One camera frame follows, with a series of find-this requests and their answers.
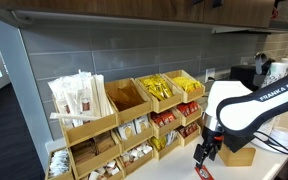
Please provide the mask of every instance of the robotic arm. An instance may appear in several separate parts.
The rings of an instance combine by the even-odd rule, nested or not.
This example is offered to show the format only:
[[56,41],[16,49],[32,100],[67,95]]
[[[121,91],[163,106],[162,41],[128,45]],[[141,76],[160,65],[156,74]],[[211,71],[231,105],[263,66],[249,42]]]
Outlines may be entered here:
[[204,142],[194,153],[196,167],[200,169],[206,157],[214,160],[223,141],[238,151],[262,124],[287,111],[288,76],[255,92],[239,81],[216,81],[205,111]]

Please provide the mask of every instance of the black cable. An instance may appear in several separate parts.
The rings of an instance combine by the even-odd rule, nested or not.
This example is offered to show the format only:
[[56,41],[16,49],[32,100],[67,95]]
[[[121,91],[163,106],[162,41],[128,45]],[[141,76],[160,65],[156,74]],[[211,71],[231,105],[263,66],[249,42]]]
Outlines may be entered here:
[[[276,144],[278,144],[279,147],[282,147],[283,149],[285,149],[286,151],[288,151],[288,149],[287,149],[285,146],[283,146],[282,144],[280,144],[279,142],[277,142],[274,138],[270,137],[269,135],[267,135],[267,134],[265,134],[265,133],[263,133],[263,132],[260,132],[260,131],[256,131],[256,132],[259,133],[259,134],[262,134],[262,135],[264,135],[264,136],[266,136],[266,137],[268,137],[269,139],[273,140]],[[278,152],[280,152],[280,153],[283,153],[283,154],[288,155],[288,153],[286,153],[286,152],[284,152],[284,151],[281,151],[281,150],[279,150],[279,149],[271,146],[269,143],[263,141],[261,138],[259,138],[259,137],[257,137],[257,136],[255,136],[255,138],[258,139],[258,140],[260,140],[261,142],[263,142],[264,144],[266,144],[266,145],[269,146],[270,148],[272,148],[272,149],[274,149],[274,150],[276,150],[276,151],[278,151]]]

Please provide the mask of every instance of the wooden cabinet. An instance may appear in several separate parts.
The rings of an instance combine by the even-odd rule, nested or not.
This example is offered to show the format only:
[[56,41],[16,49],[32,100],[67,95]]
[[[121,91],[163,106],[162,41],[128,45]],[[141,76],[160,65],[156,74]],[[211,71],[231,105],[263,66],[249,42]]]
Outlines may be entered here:
[[216,8],[204,1],[204,23],[243,27],[268,27],[274,7],[274,0],[224,0]]
[[193,5],[191,0],[0,0],[0,8],[201,22],[204,3]]

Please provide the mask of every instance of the small wooden box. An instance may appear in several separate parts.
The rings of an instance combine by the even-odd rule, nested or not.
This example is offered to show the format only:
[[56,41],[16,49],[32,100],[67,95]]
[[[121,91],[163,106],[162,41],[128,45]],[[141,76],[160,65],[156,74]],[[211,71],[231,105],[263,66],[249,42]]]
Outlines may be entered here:
[[153,136],[153,128],[151,124],[149,123],[149,128],[145,131],[141,132],[140,134],[136,134],[135,136],[131,137],[130,139],[126,141],[122,141],[122,138],[120,135],[116,132],[116,135],[118,139],[120,140],[120,143],[122,144],[122,152],[128,151],[138,144],[141,144],[142,142],[148,140]]
[[117,113],[105,116],[96,121],[91,121],[82,126],[78,126],[72,129],[68,129],[64,125],[62,119],[59,119],[59,121],[67,147],[74,146],[87,139],[109,131],[119,126],[120,124],[117,118]]
[[185,147],[188,145],[190,142],[192,142],[194,139],[196,139],[200,134],[201,134],[201,128],[200,126],[197,126],[197,130],[194,131],[192,134],[190,134],[187,137],[183,137],[180,133],[178,133],[179,139],[180,139],[180,145],[182,147]]
[[200,118],[202,116],[202,113],[203,113],[202,107],[199,107],[197,111],[195,111],[194,113],[185,117],[178,109],[176,109],[176,110],[182,116],[181,117],[182,118],[182,126],[187,126],[187,125],[191,124],[193,121],[196,121],[198,118]]
[[69,165],[69,170],[61,175],[58,175],[58,176],[55,176],[55,177],[49,177],[49,172],[50,172],[50,164],[51,164],[51,159],[53,157],[53,154],[56,152],[56,151],[59,151],[59,150],[64,150],[66,148],[60,148],[60,149],[56,149],[52,152],[50,152],[50,156],[48,158],[48,167],[46,169],[46,172],[45,172],[45,180],[74,180],[74,176],[73,176],[73,171],[72,171],[72,166]]
[[[135,82],[134,79],[132,78],[122,79],[118,81],[107,82],[104,85],[105,85],[105,90],[108,96],[113,101],[113,104],[117,110],[118,118],[120,119],[122,124],[152,111],[151,99],[142,90],[142,88],[139,87],[139,85]],[[121,101],[121,103],[123,103],[122,101],[128,98],[132,99],[134,101],[132,103],[137,104],[137,105],[131,108],[125,109],[125,110],[119,110],[119,109],[122,109],[122,107],[119,107],[119,105],[115,104],[114,101],[115,102]]]
[[171,72],[164,73],[163,75],[170,82],[172,82],[172,84],[174,84],[178,89],[180,89],[180,91],[182,92],[182,95],[183,95],[182,101],[184,103],[189,103],[193,100],[196,100],[196,99],[202,97],[205,93],[205,87],[203,85],[202,85],[202,88],[196,89],[193,92],[187,93],[173,81],[173,78],[180,77],[180,76],[187,77],[187,78],[192,79],[192,80],[196,80],[195,78],[193,78],[191,75],[189,75],[187,72],[185,72],[183,70],[171,71]]
[[151,76],[144,76],[144,77],[140,77],[140,78],[136,78],[135,81],[136,83],[142,88],[142,90],[148,95],[148,97],[150,97],[150,99],[152,100],[152,110],[156,113],[160,113],[163,112],[167,109],[170,109],[178,104],[180,104],[182,102],[182,91],[180,91],[180,89],[178,89],[174,84],[172,84],[169,80],[167,80],[164,76],[160,75],[161,78],[163,78],[167,85],[169,86],[169,88],[171,89],[173,96],[170,98],[167,98],[165,100],[159,101],[155,96],[153,96],[142,84],[141,80],[142,79],[147,79],[152,77]]
[[174,142],[172,142],[170,145],[166,146],[165,148],[161,149],[160,151],[158,151],[155,148],[155,146],[152,144],[155,159],[161,160],[168,153],[172,152],[176,147],[178,147],[179,143],[180,143],[180,140],[179,138],[177,138]]
[[182,116],[176,111],[176,109],[172,108],[171,109],[172,113],[174,114],[175,116],[175,120],[164,125],[163,127],[159,127],[152,119],[151,117],[149,116],[149,119],[150,119],[150,123],[152,124],[153,126],[153,135],[156,137],[156,138],[160,138],[162,136],[165,136],[167,133],[169,133],[170,131],[178,128],[181,123],[182,123]]
[[[76,179],[80,179],[82,177],[87,176],[92,171],[105,166],[111,160],[117,158],[122,153],[122,145],[120,144],[116,134],[111,131],[111,136],[115,142],[115,146],[110,148],[109,150],[95,156],[95,157],[85,157],[85,160],[80,163],[75,163],[72,161],[72,166],[75,174]],[[71,159],[74,160],[74,155],[69,148],[69,155]]]
[[[125,177],[126,177],[124,167],[123,167],[122,163],[120,162],[119,158],[115,159],[115,161],[116,161],[117,167],[120,169],[120,172],[114,174],[113,176],[111,176],[107,180],[122,180],[122,179],[125,179]],[[89,175],[85,176],[81,180],[88,180],[88,177],[89,177]]]
[[145,154],[143,157],[139,158],[138,160],[134,161],[132,164],[124,167],[126,175],[129,175],[136,171],[138,168],[146,164],[148,161],[153,159],[153,151],[150,151],[149,153]]
[[256,149],[253,147],[244,147],[233,153],[223,143],[218,155],[226,166],[251,166],[255,156]]

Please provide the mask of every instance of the countertop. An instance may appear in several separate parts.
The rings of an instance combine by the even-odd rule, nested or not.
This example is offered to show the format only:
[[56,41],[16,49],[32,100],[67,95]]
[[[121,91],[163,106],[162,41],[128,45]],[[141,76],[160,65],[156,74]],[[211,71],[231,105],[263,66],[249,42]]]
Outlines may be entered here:
[[[279,125],[288,128],[288,112],[281,115]],[[198,143],[202,143],[202,137],[199,136],[186,147],[177,147],[171,153],[166,155],[160,161],[153,159],[127,176],[127,180],[193,180],[199,179],[194,170],[195,160],[193,153]],[[253,145],[256,148],[255,157],[252,166],[247,167],[226,167],[219,156],[215,161],[205,160],[204,164],[212,174],[214,179],[220,180],[268,180],[275,177],[279,169],[287,161],[288,156],[280,153],[271,152]]]

